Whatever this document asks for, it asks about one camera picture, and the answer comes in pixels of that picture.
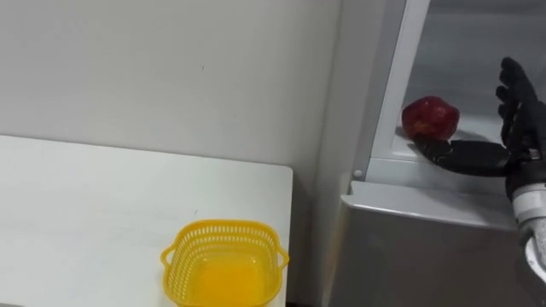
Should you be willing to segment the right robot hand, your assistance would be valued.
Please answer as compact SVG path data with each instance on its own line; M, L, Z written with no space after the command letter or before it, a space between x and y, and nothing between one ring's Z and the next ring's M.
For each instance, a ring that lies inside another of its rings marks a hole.
M506 195L527 185L545 183L545 103L520 63L510 57L501 62L496 89L501 101L501 143L440 141L418 135L417 150L438 167L475 177L503 177Z

